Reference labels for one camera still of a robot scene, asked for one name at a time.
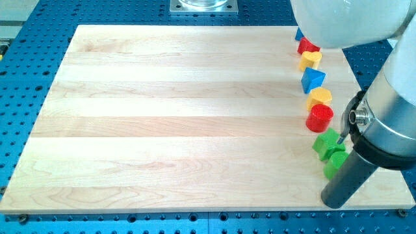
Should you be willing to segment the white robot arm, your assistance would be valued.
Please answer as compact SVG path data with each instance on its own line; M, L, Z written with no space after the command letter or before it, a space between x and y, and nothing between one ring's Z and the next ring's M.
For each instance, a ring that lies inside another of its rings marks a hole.
M390 170L415 166L415 1L293 0L304 36L323 48L388 38L396 46L364 94L344 111L340 141L350 136L366 163Z

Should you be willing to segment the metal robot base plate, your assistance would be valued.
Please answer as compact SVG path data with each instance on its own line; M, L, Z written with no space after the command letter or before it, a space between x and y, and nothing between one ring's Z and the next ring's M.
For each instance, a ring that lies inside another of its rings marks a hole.
M214 14L239 11L237 0L170 0L171 14Z

